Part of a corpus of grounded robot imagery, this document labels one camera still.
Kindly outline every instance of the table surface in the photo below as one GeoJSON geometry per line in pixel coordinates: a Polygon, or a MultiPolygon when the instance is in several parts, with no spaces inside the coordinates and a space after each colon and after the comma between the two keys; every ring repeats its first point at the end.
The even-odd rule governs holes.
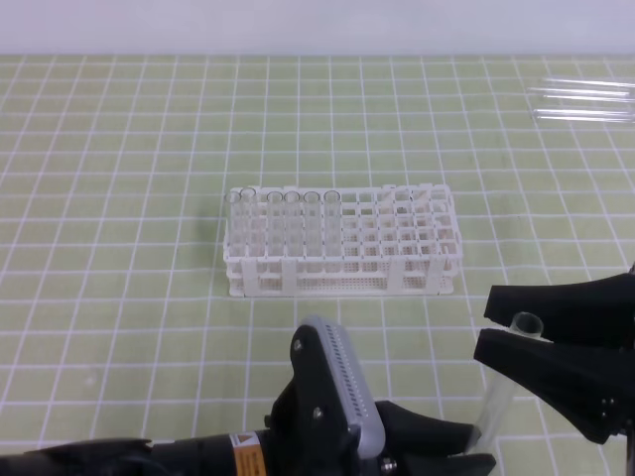
{"type": "MultiPolygon", "coordinates": [[[[632,81],[635,59],[0,57],[0,450],[261,427],[310,312],[348,326],[377,399],[474,422],[489,287],[635,259],[632,126],[537,126],[547,75],[632,81]],[[452,296],[227,296],[224,190],[421,182],[453,190],[452,296]]],[[[494,453],[623,474],[622,440],[523,392],[494,453]]]]}

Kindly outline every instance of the clear test tube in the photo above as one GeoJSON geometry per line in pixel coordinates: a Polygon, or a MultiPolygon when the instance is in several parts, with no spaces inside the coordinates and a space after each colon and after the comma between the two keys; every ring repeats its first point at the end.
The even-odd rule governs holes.
{"type": "MultiPolygon", "coordinates": [[[[540,317],[530,312],[518,312],[509,326],[510,331],[533,339],[542,335],[543,328],[540,317]]],[[[499,373],[494,375],[487,387],[483,409],[474,426],[470,443],[467,445],[468,452],[483,453],[489,450],[517,390],[516,382],[499,373]]]]}
{"type": "Polygon", "coordinates": [[[245,217],[245,245],[249,256],[264,255],[264,239],[261,230],[260,216],[258,210],[258,196],[256,190],[251,186],[246,186],[240,190],[240,203],[242,213],[245,217]]]}
{"type": "Polygon", "coordinates": [[[341,196],[335,190],[324,194],[324,248],[327,256],[341,255],[341,196]]]}
{"type": "Polygon", "coordinates": [[[321,207],[319,193],[308,191],[305,193],[304,199],[307,256],[321,256],[321,207]]]}
{"type": "Polygon", "coordinates": [[[267,254],[282,256],[285,251],[285,217],[283,196],[279,191],[267,195],[267,254]]]}
{"type": "Polygon", "coordinates": [[[245,254],[245,219],[242,215],[240,193],[237,191],[226,193],[224,204],[229,256],[243,256],[245,254]]]}
{"type": "Polygon", "coordinates": [[[303,255],[301,199],[294,190],[285,193],[285,241],[289,256],[303,255]]]}

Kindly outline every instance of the orange warning sticker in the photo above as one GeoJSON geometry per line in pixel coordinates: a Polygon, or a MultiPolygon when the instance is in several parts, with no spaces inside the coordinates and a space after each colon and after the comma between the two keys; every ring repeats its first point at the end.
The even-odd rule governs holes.
{"type": "Polygon", "coordinates": [[[254,431],[229,435],[234,447],[236,476],[267,476],[260,440],[254,431]]]}

